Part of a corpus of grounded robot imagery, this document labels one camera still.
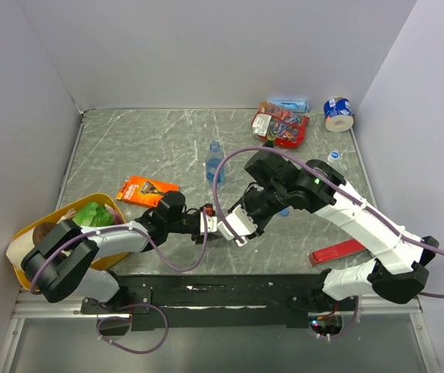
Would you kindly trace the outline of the blue label water bottle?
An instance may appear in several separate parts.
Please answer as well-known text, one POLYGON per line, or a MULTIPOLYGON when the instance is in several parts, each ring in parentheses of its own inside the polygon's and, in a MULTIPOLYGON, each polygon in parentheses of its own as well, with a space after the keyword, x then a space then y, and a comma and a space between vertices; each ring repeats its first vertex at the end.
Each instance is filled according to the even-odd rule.
POLYGON ((224 152, 218 141, 211 141, 205 159, 205 175, 207 181, 212 184, 215 179, 217 167, 224 159, 224 152))

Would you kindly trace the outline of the blue white bottle cap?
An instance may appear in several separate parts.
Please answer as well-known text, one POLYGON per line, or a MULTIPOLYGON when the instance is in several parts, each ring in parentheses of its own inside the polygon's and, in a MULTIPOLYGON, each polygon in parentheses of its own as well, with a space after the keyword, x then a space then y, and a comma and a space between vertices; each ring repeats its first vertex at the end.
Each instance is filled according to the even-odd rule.
POLYGON ((328 164, 338 163, 340 159, 341 155, 337 151, 333 151, 328 154, 328 164))

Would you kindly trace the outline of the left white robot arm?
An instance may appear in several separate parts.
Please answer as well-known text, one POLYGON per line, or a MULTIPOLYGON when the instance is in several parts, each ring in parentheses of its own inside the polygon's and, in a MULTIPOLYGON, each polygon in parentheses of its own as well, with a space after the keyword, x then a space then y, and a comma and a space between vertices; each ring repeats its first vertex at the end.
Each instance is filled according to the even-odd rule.
POLYGON ((49 303, 78 295, 118 312, 127 303, 126 285, 111 270, 97 270, 92 264, 121 253, 158 251, 169 234, 190 235, 202 246, 218 239, 213 205, 188 209, 185 196, 171 191, 157 207, 120 225, 84 227, 67 219, 23 257, 21 266, 31 293, 44 296, 49 303))

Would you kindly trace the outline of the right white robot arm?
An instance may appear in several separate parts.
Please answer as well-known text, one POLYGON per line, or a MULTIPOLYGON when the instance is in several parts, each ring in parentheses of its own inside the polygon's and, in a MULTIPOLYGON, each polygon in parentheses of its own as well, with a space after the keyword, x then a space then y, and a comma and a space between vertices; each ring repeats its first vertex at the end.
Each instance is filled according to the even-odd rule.
POLYGON ((241 204, 257 225, 257 235, 274 214, 291 207, 329 221, 370 251, 372 259, 365 263, 324 271, 324 283, 313 290, 314 304, 328 310, 345 298, 367 294, 405 304, 419 295, 428 280, 426 264, 434 257, 420 247, 424 239, 375 210, 326 162, 311 159, 306 165, 299 168, 272 152, 255 153, 245 171, 256 184, 241 204))

